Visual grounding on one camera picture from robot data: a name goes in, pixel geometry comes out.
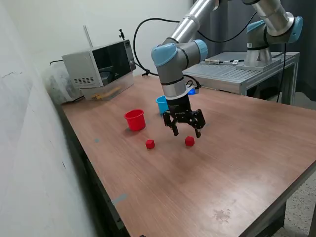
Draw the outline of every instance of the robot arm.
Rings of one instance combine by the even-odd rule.
[[[242,1],[246,5],[252,5],[263,19],[248,26],[248,32],[252,32],[251,36],[248,34],[248,51],[255,52],[268,48],[269,43],[298,39],[301,30],[297,30],[295,22],[300,22],[302,29],[302,21],[296,20],[291,13],[285,12],[280,0]],[[200,130],[205,126],[202,111],[191,110],[188,92],[192,86],[185,85],[182,71],[207,58],[207,46],[203,41],[188,41],[199,30],[204,17],[216,10],[219,4],[219,0],[197,0],[171,37],[152,50],[152,59],[169,107],[169,110],[163,114],[164,123],[173,130],[175,136],[178,135],[177,122],[192,126],[197,138],[200,137]],[[260,57],[253,58],[253,54],[250,56],[247,54],[245,63],[257,62],[258,59]]]
[[[303,18],[285,12],[280,0],[242,0],[251,5],[262,19],[247,27],[247,56],[245,65],[263,67],[272,62],[270,44],[293,43],[298,40]]]

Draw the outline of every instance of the blue joint cap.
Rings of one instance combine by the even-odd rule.
[[[295,18],[294,26],[292,28],[292,33],[291,33],[290,39],[288,40],[289,43],[294,43],[295,41],[298,40],[302,32],[303,22],[304,20],[301,16],[298,16]]]
[[[171,59],[177,54],[177,47],[174,43],[168,43],[165,45],[157,46],[152,50],[152,59],[155,63],[156,67],[160,67]]]
[[[249,33],[250,31],[252,31],[253,29],[256,29],[257,27],[263,25],[265,22],[263,20],[261,21],[256,21],[256,22],[253,22],[251,24],[249,24],[247,26],[247,33]]]
[[[194,42],[197,44],[197,46],[199,48],[199,54],[200,54],[199,61],[202,62],[207,58],[207,55],[208,55],[207,45],[204,41],[202,41],[200,39],[196,39],[196,40],[194,40]]]

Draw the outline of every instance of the blue object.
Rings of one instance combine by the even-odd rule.
[[[208,55],[207,45],[204,41],[202,41],[200,39],[196,39],[196,40],[194,40],[194,42],[197,44],[197,46],[199,48],[199,54],[200,54],[199,61],[202,62],[207,58],[207,55]]]
[[[169,109],[167,101],[166,101],[166,97],[164,95],[158,97],[156,99],[156,102],[158,104],[159,107],[159,113],[162,115],[166,110]]]
[[[171,59],[177,54],[177,47],[174,43],[168,43],[165,45],[158,46],[153,48],[152,50],[152,59],[155,63],[156,67],[160,67]]]
[[[188,95],[195,95],[196,94],[196,90],[194,88],[192,88],[189,92]]]
[[[249,33],[250,31],[252,31],[253,29],[256,29],[257,27],[263,25],[265,22],[263,20],[261,21],[256,21],[256,22],[253,22],[251,24],[249,24],[247,26],[247,33]]]
[[[304,20],[301,16],[298,16],[295,18],[292,33],[291,33],[290,39],[288,41],[289,43],[294,43],[295,41],[298,40],[298,38],[300,37],[301,32],[302,32],[303,22],[304,22]]]

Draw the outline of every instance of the wooden table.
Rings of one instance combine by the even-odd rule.
[[[157,78],[138,77],[109,102],[63,107],[132,237],[255,236],[316,169],[316,111],[202,88],[190,102],[207,124],[186,148],[194,129],[174,137],[160,95]],[[131,132],[136,108],[147,126]]]

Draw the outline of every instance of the red cup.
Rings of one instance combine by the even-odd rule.
[[[124,115],[131,131],[140,131],[146,127],[144,111],[132,110]]]

